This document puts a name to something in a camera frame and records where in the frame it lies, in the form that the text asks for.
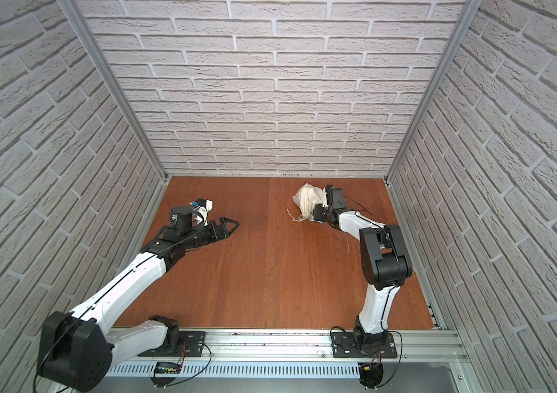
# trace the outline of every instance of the brick wall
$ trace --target brick wall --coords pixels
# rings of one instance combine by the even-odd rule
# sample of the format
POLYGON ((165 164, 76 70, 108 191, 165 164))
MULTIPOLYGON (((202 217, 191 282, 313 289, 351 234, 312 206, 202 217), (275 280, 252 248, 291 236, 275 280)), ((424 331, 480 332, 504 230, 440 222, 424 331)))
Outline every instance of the brick wall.
POLYGON ((482 388, 557 392, 557 1, 484 1, 391 183, 482 388))
POLYGON ((156 183, 58 4, 0 0, 0 392, 31 392, 43 319, 111 278, 156 183))
POLYGON ((81 0, 171 174, 382 177, 462 1, 81 0))

